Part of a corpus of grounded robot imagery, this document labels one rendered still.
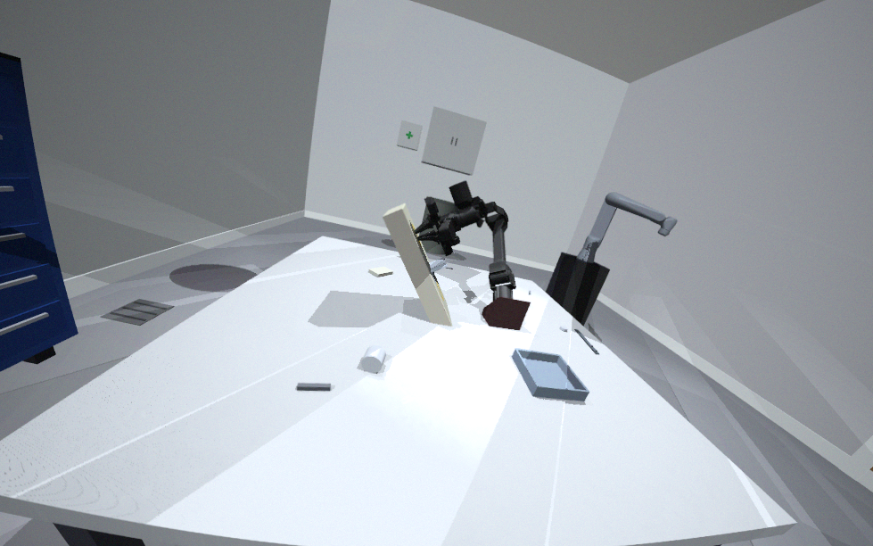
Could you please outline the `cream service panel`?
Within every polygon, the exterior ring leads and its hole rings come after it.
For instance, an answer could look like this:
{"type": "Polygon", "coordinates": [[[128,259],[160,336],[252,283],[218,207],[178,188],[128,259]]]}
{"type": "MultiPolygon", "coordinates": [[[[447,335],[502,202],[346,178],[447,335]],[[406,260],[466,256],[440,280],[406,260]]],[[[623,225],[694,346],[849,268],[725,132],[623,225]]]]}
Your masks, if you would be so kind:
{"type": "Polygon", "coordinates": [[[383,216],[397,252],[420,297],[430,323],[452,327],[449,309],[438,280],[430,273],[430,262],[406,204],[387,211],[383,216]]]}

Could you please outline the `light blue square tray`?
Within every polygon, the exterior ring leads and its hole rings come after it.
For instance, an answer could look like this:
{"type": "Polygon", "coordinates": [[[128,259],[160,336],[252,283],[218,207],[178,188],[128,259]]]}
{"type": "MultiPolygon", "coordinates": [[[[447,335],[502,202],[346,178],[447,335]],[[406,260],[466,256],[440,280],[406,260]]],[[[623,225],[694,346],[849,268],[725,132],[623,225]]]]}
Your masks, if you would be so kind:
{"type": "Polygon", "coordinates": [[[589,394],[561,354],[515,348],[511,358],[533,397],[584,401],[589,394]]]}

